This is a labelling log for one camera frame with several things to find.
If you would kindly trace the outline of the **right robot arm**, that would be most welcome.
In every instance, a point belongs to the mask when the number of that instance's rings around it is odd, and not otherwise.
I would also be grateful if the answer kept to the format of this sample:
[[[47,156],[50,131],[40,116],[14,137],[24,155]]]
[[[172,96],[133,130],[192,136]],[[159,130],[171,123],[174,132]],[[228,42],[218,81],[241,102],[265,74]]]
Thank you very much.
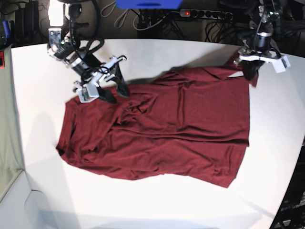
[[[100,99],[114,104],[115,96],[110,90],[103,89],[100,83],[114,82],[117,94],[120,97],[129,97],[130,91],[119,66],[127,58],[124,55],[112,56],[108,62],[100,62],[94,53],[104,45],[104,39],[90,38],[87,39],[86,46],[81,46],[77,30],[88,26],[88,23],[77,22],[81,12],[80,0],[50,1],[48,54],[79,75],[80,80],[73,83],[73,92],[78,95],[81,103]]]

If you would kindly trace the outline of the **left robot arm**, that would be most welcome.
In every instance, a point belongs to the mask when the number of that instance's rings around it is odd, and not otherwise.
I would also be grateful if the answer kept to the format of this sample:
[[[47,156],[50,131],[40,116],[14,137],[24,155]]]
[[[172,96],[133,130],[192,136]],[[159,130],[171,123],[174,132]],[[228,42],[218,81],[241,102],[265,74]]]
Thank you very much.
[[[280,17],[282,8],[278,0],[252,0],[245,14],[250,16],[249,29],[238,34],[244,43],[238,50],[235,65],[242,68],[244,77],[252,82],[257,79],[259,69],[271,63],[276,73],[290,67],[290,62],[282,54],[273,39],[273,23]]]

